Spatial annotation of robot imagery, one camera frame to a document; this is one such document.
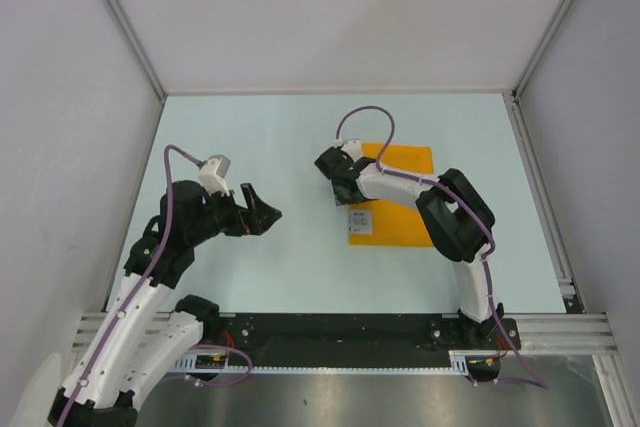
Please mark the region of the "orange plastic folder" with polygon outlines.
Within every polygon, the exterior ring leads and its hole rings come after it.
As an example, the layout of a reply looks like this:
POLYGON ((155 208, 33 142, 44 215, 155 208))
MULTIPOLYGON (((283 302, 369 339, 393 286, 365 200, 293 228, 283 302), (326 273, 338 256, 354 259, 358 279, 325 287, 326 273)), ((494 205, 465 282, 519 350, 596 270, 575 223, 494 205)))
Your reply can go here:
MULTIPOLYGON (((427 146, 392 144, 382 161, 393 168, 433 174, 432 150, 427 146)), ((350 205, 348 243, 352 246, 432 248, 419 213, 390 201, 350 205)))

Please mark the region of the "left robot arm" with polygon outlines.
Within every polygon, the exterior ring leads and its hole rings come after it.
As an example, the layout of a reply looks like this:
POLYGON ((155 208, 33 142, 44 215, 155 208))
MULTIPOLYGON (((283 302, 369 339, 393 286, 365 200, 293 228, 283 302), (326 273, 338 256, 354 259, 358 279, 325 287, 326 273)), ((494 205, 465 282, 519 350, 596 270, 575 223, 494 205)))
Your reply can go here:
POLYGON ((172 183, 125 263, 114 304, 78 365, 59 387, 48 414, 53 426, 132 426, 168 370, 190 348, 214 344, 222 322, 217 304, 189 294, 152 340, 143 336, 195 250, 218 236, 260 236, 281 219, 253 186, 244 205, 195 181, 172 183))

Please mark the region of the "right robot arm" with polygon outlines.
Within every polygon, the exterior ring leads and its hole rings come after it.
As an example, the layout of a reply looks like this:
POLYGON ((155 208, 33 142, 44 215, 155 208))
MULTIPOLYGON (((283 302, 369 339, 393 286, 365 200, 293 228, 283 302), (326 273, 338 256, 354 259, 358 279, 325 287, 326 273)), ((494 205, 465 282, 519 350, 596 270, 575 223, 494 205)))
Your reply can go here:
POLYGON ((338 205, 389 201, 416 211, 435 249, 453 263, 463 340, 484 348, 496 338, 504 309, 488 264, 496 248, 495 216, 461 171, 450 168, 434 177, 393 168, 365 156, 358 141, 328 148, 314 165, 338 205))

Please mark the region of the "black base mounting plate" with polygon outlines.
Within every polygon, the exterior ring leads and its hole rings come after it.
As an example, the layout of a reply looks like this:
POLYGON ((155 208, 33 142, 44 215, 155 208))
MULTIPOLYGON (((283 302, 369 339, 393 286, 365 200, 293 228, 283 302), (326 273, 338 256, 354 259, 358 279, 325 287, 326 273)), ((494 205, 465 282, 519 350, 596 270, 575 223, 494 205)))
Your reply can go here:
POLYGON ((451 351, 495 352, 511 340, 521 346, 515 320, 502 320, 483 337, 459 314, 237 313, 222 316, 207 344, 224 342, 253 365, 300 367, 426 367, 451 351))

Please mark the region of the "right aluminium corner post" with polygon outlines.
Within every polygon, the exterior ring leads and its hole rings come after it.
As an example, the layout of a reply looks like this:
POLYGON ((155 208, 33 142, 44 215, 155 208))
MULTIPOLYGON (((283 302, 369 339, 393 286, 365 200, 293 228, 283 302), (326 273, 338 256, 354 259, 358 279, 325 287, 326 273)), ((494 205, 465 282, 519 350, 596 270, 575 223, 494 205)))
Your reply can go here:
POLYGON ((511 95, 514 99, 520 98, 525 92, 528 84, 538 70, 547 51, 551 47, 556 36, 559 34, 566 18, 576 2, 577 0, 559 1, 549 22, 545 26, 541 38, 537 42, 532 54, 525 64, 525 67, 517 78, 514 87, 511 89, 511 95))

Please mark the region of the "aluminium corner post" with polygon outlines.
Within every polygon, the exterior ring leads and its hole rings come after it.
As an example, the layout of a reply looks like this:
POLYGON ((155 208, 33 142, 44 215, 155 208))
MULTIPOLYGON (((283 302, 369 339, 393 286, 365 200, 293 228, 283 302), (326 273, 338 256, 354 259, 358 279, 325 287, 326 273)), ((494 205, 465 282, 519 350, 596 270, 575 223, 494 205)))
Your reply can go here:
POLYGON ((538 70, 547 51, 551 47, 556 36, 559 34, 566 18, 576 2, 577 0, 559 1, 549 22, 545 26, 541 38, 537 42, 532 54, 525 64, 525 67, 517 78, 514 87, 511 89, 511 95, 514 99, 520 98, 525 92, 528 84, 538 70))
POLYGON ((121 0, 102 2, 155 97, 164 104, 168 94, 121 0))

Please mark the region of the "left aluminium corner post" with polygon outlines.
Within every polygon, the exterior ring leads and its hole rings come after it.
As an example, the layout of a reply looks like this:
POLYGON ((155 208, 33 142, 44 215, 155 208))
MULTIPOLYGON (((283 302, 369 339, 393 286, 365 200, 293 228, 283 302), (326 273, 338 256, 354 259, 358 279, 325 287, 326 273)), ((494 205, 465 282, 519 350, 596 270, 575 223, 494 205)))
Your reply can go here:
POLYGON ((121 0, 102 2, 155 97, 164 104, 168 94, 121 0))

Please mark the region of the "aluminium frame rail front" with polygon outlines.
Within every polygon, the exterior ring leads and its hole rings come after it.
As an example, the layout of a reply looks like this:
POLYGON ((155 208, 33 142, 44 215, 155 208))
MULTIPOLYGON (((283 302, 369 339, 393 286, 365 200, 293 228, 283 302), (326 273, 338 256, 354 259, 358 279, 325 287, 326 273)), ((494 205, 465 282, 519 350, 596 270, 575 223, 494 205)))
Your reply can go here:
MULTIPOLYGON (((83 314, 71 352, 83 353, 100 327, 103 312, 83 314)), ((159 332, 169 318, 168 312, 156 314, 147 337, 159 332)), ((507 314, 515 320, 521 352, 526 355, 613 355, 618 352, 605 314, 507 314)))

